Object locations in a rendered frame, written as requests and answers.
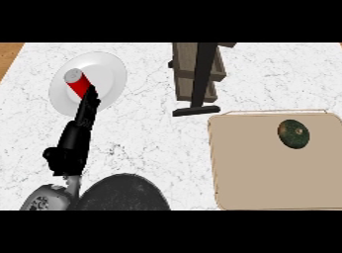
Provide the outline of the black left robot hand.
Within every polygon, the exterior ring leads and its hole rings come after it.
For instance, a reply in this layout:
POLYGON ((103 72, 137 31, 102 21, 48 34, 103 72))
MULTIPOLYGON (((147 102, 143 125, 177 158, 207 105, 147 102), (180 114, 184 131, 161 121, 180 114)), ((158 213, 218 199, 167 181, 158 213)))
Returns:
POLYGON ((48 147, 42 153, 54 176, 81 175, 99 103, 94 86, 90 85, 78 103, 73 120, 62 130, 56 147, 48 147))

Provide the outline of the beige tray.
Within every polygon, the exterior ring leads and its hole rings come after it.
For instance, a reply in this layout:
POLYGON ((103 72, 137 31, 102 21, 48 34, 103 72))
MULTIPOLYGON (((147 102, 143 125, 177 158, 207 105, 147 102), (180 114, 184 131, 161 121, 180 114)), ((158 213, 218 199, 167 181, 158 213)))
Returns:
POLYGON ((208 119, 214 200, 224 210, 342 209, 342 121, 323 112, 224 114, 208 119), (300 122, 309 142, 283 145, 300 122))

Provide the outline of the dark green squash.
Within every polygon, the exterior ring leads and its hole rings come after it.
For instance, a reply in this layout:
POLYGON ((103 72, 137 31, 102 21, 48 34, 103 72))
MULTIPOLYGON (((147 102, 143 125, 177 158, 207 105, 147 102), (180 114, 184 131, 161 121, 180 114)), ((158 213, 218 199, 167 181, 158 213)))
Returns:
POLYGON ((309 131, 295 120, 283 120, 277 126, 277 136, 282 144, 292 149, 301 149, 309 142, 309 131))

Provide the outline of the red can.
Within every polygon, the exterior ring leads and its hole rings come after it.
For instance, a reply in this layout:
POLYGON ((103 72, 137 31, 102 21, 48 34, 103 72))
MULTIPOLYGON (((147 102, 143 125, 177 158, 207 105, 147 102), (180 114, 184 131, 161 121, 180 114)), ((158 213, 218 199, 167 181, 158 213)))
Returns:
POLYGON ((78 98, 84 97, 85 92, 90 89, 90 81, 85 78, 82 71, 78 68, 72 68, 63 75, 63 82, 78 98))

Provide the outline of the dark grey round pan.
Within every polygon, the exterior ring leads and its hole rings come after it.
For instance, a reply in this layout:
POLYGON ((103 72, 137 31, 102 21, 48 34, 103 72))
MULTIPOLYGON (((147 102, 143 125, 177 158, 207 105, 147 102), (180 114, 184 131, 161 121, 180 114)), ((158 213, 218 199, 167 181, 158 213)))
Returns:
POLYGON ((170 205, 155 184, 136 174, 115 174, 84 191, 76 211, 168 211, 170 205))

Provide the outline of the white round plate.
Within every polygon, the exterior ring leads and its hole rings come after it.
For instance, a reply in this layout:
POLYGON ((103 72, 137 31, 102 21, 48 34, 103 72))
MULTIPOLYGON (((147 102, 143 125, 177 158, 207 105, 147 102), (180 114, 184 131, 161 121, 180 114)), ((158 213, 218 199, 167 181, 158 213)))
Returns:
POLYGON ((79 98, 63 81, 69 69, 76 68, 94 86, 100 112, 118 99, 127 81, 127 70, 121 59, 107 52, 88 52, 71 59, 59 68, 50 84, 48 97, 56 111, 73 116, 79 98))

